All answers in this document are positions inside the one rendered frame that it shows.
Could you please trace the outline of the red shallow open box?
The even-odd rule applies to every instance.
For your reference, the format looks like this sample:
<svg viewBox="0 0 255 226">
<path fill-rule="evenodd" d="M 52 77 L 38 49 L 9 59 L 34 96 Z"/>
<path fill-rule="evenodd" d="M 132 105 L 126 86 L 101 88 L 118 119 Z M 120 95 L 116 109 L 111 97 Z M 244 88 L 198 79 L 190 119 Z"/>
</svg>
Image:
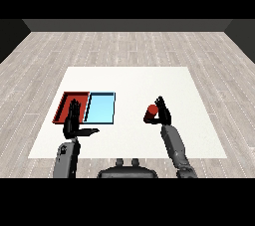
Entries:
<svg viewBox="0 0 255 226">
<path fill-rule="evenodd" d="M 63 124 L 69 113 L 69 107 L 72 100 L 79 102 L 80 106 L 80 124 L 84 123 L 84 115 L 89 100 L 89 92 L 64 92 L 59 106 L 53 118 L 54 124 Z"/>
</svg>

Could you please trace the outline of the dark grey robot body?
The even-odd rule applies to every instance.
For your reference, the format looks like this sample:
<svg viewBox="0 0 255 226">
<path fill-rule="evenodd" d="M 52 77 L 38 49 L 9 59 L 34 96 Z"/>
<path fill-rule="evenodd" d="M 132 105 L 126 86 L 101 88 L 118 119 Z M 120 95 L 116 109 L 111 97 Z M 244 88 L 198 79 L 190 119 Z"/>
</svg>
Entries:
<svg viewBox="0 0 255 226">
<path fill-rule="evenodd" d="M 101 170 L 98 178 L 157 178 L 157 174 L 152 169 L 141 167 L 137 158 L 131 160 L 131 166 L 124 166 L 124 160 L 118 158 L 116 165 Z"/>
</svg>

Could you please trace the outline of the light blue shallow open box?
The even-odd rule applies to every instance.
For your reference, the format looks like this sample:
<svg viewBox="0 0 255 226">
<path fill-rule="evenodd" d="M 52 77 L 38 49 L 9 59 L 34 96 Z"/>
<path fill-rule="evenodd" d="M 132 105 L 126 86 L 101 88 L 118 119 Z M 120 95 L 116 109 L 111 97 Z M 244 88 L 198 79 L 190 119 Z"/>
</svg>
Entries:
<svg viewBox="0 0 255 226">
<path fill-rule="evenodd" d="M 83 124 L 113 124 L 116 94 L 114 92 L 91 92 Z"/>
</svg>

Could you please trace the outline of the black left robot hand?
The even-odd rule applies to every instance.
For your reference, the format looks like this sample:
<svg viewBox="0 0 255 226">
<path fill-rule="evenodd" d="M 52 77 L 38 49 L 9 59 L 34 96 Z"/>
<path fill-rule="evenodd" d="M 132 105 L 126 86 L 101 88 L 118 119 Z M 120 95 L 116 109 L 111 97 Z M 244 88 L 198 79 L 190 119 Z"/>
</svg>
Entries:
<svg viewBox="0 0 255 226">
<path fill-rule="evenodd" d="M 80 128 L 80 108 L 81 104 L 76 99 L 70 102 L 68 116 L 65 119 L 63 127 L 65 139 L 90 136 L 93 133 L 99 132 L 97 128 Z"/>
</svg>

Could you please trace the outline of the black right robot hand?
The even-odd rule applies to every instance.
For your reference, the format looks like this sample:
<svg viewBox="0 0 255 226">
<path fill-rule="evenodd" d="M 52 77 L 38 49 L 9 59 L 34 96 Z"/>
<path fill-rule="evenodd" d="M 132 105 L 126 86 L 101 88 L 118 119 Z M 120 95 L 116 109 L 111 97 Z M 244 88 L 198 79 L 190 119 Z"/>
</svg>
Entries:
<svg viewBox="0 0 255 226">
<path fill-rule="evenodd" d="M 151 120 L 150 122 L 146 122 L 146 123 L 151 123 L 151 124 L 161 123 L 163 125 L 171 125 L 171 114 L 165 105 L 163 97 L 158 97 L 155 100 L 154 105 L 158 107 L 158 113 L 155 116 L 154 120 Z"/>
</svg>

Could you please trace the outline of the red can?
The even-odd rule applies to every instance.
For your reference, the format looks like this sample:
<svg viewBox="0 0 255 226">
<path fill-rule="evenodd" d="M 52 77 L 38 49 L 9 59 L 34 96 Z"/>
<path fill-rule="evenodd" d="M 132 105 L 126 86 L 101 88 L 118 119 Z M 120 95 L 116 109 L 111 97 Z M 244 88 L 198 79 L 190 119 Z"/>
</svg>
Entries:
<svg viewBox="0 0 255 226">
<path fill-rule="evenodd" d="M 156 105 L 149 105 L 143 117 L 144 122 L 150 122 L 154 120 L 155 116 L 158 113 L 158 107 Z"/>
</svg>

